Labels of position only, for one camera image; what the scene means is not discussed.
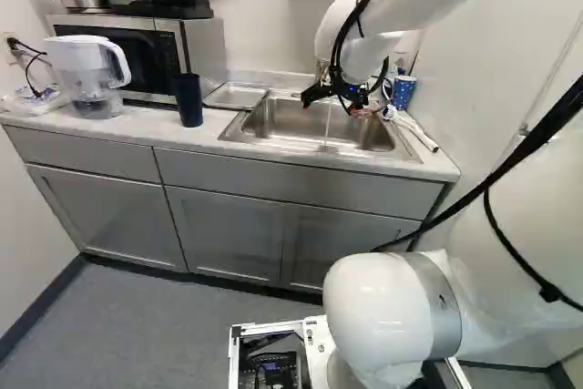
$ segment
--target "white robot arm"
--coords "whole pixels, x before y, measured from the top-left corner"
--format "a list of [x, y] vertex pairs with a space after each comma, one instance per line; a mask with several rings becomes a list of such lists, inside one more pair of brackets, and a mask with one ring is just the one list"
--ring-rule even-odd
[[[346, 36], [343, 79], [362, 84], [403, 31], [426, 27], [464, 1], [371, 0], [360, 16], [364, 37], [356, 26]], [[315, 41], [319, 60], [330, 61], [356, 2], [336, 0], [326, 13]], [[573, 152], [582, 137], [576, 129], [561, 134], [491, 189], [493, 209], [516, 249], [578, 303], [581, 201], [569, 210], [559, 205], [583, 200], [583, 157]], [[323, 300], [337, 356], [368, 389], [407, 387], [426, 359], [479, 353], [542, 330], [583, 325], [580, 304], [541, 298], [540, 283], [502, 246], [480, 203], [461, 215], [446, 251], [368, 253], [338, 261], [324, 282]], [[331, 361], [332, 389], [357, 387], [334, 379], [333, 367]]]
[[[342, 53], [343, 76], [362, 84], [383, 63], [403, 31], [423, 29], [466, 0], [372, 0], [360, 16], [364, 38], [353, 26]], [[330, 61], [338, 32], [357, 0], [336, 0], [326, 12], [315, 38], [318, 60]]]

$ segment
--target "gray carpet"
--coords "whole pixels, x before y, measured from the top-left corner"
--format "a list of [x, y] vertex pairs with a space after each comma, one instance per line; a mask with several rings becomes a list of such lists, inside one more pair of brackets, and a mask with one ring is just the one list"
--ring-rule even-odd
[[2, 389], [226, 389], [229, 327], [309, 304], [89, 265], [0, 370]]

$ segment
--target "blue and white mug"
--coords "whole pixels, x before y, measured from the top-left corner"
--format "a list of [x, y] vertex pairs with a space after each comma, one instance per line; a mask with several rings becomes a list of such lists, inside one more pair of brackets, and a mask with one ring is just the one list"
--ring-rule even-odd
[[399, 75], [393, 82], [393, 105], [399, 111], [407, 109], [417, 85], [416, 77]]

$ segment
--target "dark blue cup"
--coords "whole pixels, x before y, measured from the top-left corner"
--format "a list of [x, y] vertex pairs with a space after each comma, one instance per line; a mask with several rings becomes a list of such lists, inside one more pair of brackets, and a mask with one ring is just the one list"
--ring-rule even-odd
[[202, 125], [202, 94], [200, 77], [194, 73], [185, 73], [172, 78], [174, 97], [179, 109], [180, 122], [185, 128]]

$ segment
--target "stainless steel sink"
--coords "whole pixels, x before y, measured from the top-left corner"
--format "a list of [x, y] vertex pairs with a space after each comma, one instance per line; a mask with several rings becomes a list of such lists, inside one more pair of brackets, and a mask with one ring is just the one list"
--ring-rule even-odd
[[378, 114], [350, 118], [337, 100], [317, 101], [303, 109], [297, 97], [282, 92], [271, 92], [251, 113], [239, 113], [219, 140], [352, 157], [420, 161], [393, 124], [384, 122]]

